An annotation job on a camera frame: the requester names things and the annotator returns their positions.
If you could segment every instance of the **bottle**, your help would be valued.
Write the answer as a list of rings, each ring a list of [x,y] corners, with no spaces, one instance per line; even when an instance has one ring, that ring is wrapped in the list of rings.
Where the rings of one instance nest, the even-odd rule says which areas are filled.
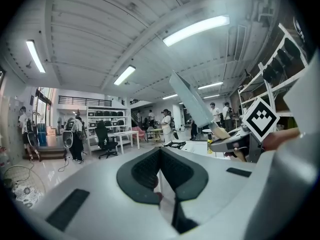
[[[208,140],[207,140],[207,153],[212,154],[212,150],[210,149],[210,145],[212,143],[212,134],[208,133]]]

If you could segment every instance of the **fluorescent ceiling light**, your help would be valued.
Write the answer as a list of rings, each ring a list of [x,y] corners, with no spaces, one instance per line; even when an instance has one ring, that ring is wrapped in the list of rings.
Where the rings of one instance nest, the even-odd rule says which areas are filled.
[[[136,68],[134,66],[129,65],[128,68],[115,80],[114,84],[116,86],[120,85],[128,76],[130,76]]]
[[[220,96],[220,94],[204,97],[204,99],[209,99],[209,98],[218,97],[218,96]]]
[[[163,39],[163,42],[169,47],[194,34],[228,24],[230,24],[229,15],[208,18],[179,30],[178,32]]]
[[[204,88],[208,88],[208,87],[212,87],[212,86],[220,86],[222,85],[224,82],[215,82],[215,83],[212,83],[212,84],[208,84],[208,85],[205,85],[205,86],[201,86],[198,88],[198,90],[201,90],[201,89],[204,89]]]
[[[26,45],[28,46],[29,52],[31,53],[32,59],[34,61],[34,63],[36,64],[38,70],[41,73],[46,73],[44,67],[42,66],[37,50],[36,50],[36,46],[35,46],[35,42],[33,40],[28,40],[26,41]]]
[[[166,100],[166,99],[170,99],[170,98],[173,98],[173,97],[176,97],[176,96],[178,96],[178,94],[170,95],[170,96],[164,97],[162,99]]]

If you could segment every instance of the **black office chair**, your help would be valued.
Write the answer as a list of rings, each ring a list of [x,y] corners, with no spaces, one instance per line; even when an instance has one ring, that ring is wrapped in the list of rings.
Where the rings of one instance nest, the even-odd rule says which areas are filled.
[[[106,156],[106,158],[108,158],[110,155],[117,156],[117,151],[111,151],[111,150],[116,148],[116,146],[118,145],[118,142],[115,142],[114,138],[113,138],[113,141],[109,141],[108,130],[105,127],[105,124],[103,121],[100,121],[97,123],[97,126],[95,128],[95,133],[99,140],[98,146],[102,150],[107,151],[105,154],[100,155],[99,159],[103,156]]]

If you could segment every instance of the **tiled floor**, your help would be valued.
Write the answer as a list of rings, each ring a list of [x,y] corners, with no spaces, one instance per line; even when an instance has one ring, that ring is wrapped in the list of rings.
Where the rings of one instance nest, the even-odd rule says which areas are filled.
[[[186,141],[190,139],[190,131],[183,131],[179,132],[179,139]],[[140,142],[140,152],[145,150],[145,152],[148,152],[149,150],[156,147],[157,144],[154,144],[152,141],[145,142],[142,140]],[[126,144],[123,146],[124,154],[130,155],[132,153],[135,153],[138,151],[137,143],[135,142],[133,147],[130,146],[130,144]],[[89,155],[88,152],[88,146],[84,145],[84,152],[87,154],[83,155],[84,162],[81,164],[78,164],[76,161],[72,161],[71,159],[68,160],[69,164],[64,168],[64,171],[59,172],[60,168],[62,168],[65,165],[65,161],[63,159],[57,159],[57,160],[43,160],[41,162],[34,161],[33,163],[22,160],[20,162],[21,165],[31,167],[33,166],[32,170],[40,176],[42,179],[44,186],[46,188],[46,192],[50,191],[52,188],[63,182],[66,178],[73,175],[75,172],[80,170],[81,168],[85,167],[88,164],[91,163],[99,163],[98,156],[102,153],[102,151],[95,151],[92,153],[92,155]],[[159,185],[155,188],[155,192],[160,191]],[[175,193],[169,186],[168,182],[166,181],[165,177],[162,175],[162,190],[161,193],[163,194],[163,199],[160,204],[160,212],[164,216],[164,218],[171,223],[172,215],[174,211],[174,202],[175,202]]]

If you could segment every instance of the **pink chair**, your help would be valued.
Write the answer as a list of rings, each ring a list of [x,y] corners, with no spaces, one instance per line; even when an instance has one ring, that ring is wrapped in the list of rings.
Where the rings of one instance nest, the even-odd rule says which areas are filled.
[[[141,130],[139,126],[132,127],[132,131],[138,131],[138,132],[139,132],[139,133],[138,133],[139,139],[140,139],[140,138],[145,138],[146,132],[145,132],[144,130]],[[137,138],[137,135],[136,135],[136,134],[133,134],[132,137],[133,137],[134,139],[136,139],[136,138]]]

